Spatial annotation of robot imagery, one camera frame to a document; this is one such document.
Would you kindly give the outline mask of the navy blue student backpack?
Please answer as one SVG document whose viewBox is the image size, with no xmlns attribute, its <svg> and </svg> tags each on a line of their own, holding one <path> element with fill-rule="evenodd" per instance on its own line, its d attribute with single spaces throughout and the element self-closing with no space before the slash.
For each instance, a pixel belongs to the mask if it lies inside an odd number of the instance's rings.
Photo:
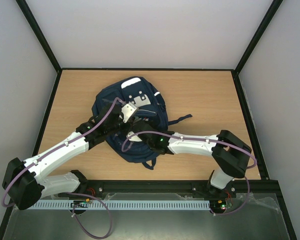
<svg viewBox="0 0 300 240">
<path fill-rule="evenodd" d="M 92 115 L 97 116 L 101 110 L 111 105 L 115 98 L 138 107 L 134 117 L 137 120 L 154 125 L 156 131 L 166 131 L 168 126 L 191 118 L 191 114 L 181 116 L 176 120 L 168 120 L 166 103 L 161 93 L 144 77 L 131 76 L 102 89 L 95 97 L 92 105 Z M 158 153 L 152 151 L 144 142 L 134 142 L 127 152 L 122 152 L 122 144 L 126 140 L 123 133 L 115 133 L 106 137 L 108 145 L 124 160 L 129 163 L 141 163 L 145 168 L 153 170 Z"/>
</svg>

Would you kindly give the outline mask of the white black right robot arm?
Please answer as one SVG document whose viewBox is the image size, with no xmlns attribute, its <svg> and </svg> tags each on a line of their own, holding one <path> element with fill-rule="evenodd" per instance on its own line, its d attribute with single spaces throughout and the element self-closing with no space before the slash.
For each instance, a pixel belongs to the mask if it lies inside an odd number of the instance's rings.
<svg viewBox="0 0 300 240">
<path fill-rule="evenodd" d="M 213 170 L 203 194 L 211 197 L 225 195 L 227 185 L 234 179 L 243 179 L 253 158 L 252 149 L 228 130 L 219 134 L 198 136 L 174 131 L 141 131 L 130 136 L 133 142 L 143 142 L 161 155 L 193 154 L 212 157 L 218 165 Z"/>
</svg>

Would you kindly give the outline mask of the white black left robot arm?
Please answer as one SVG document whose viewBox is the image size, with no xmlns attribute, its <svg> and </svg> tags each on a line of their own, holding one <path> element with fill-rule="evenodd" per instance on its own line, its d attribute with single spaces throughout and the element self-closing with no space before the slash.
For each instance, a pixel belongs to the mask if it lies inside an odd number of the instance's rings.
<svg viewBox="0 0 300 240">
<path fill-rule="evenodd" d="M 50 173 L 75 156 L 101 144 L 107 136 L 129 127 L 137 111 L 138 107 L 131 102 L 109 103 L 99 115 L 92 116 L 50 149 L 25 160 L 12 159 L 7 164 L 2 182 L 5 190 L 3 196 L 10 197 L 12 202 L 6 204 L 3 199 L 2 206 L 17 206 L 19 210 L 26 210 L 49 195 L 75 192 L 83 184 L 78 173 L 49 176 Z"/>
</svg>

